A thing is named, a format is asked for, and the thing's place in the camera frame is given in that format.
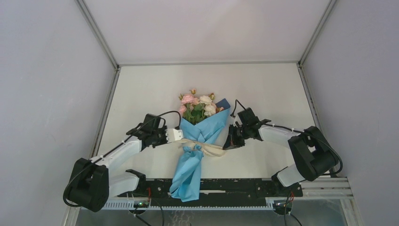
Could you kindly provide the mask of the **cream lace ribbon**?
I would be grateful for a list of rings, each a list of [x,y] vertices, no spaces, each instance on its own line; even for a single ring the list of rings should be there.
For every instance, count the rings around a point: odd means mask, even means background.
[[[210,157],[222,157],[226,154],[226,150],[223,150],[221,146],[218,145],[212,145],[212,144],[207,144],[207,143],[201,143],[198,141],[192,141],[189,139],[182,139],[177,141],[181,147],[187,146],[192,148],[192,150],[200,150],[202,151],[205,155],[210,156]]]

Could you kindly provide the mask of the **cream white fake rose stem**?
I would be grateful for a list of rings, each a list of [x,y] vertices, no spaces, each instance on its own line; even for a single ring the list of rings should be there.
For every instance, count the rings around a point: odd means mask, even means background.
[[[216,105],[213,102],[215,99],[214,93],[211,93],[209,95],[202,95],[199,97],[199,102],[203,104],[203,110],[204,110],[204,115],[205,116],[212,116],[216,114]]]

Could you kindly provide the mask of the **blue wrapping paper sheet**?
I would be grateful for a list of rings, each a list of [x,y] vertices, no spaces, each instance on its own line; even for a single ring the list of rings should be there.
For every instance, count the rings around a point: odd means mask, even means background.
[[[206,147],[215,147],[216,140],[226,127],[230,107],[226,99],[214,103],[209,96],[201,96],[198,104],[185,102],[181,106],[183,154],[179,157],[169,189],[172,198],[182,202],[199,199],[202,158],[206,154],[220,156],[206,150]]]

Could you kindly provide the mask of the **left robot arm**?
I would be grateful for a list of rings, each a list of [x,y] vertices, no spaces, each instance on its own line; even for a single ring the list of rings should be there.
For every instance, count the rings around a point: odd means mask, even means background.
[[[135,174],[110,177],[110,173],[145,148],[167,143],[167,126],[161,115],[146,114],[144,121],[129,130],[120,144],[112,150],[91,159],[78,159],[72,169],[69,182],[63,192],[63,202],[69,207],[84,207],[98,212],[111,196],[111,183],[117,187],[129,185],[135,196],[146,193],[147,183]]]

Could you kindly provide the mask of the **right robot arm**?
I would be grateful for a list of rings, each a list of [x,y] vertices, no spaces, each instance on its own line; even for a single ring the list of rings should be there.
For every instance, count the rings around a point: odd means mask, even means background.
[[[293,184],[331,176],[332,168],[336,165],[343,167],[341,157],[315,126],[298,130],[276,125],[268,119],[260,120],[251,108],[239,112],[237,116],[239,121],[228,127],[223,150],[243,147],[250,138],[272,142],[290,150],[294,164],[272,176],[272,191],[278,196],[284,196]]]

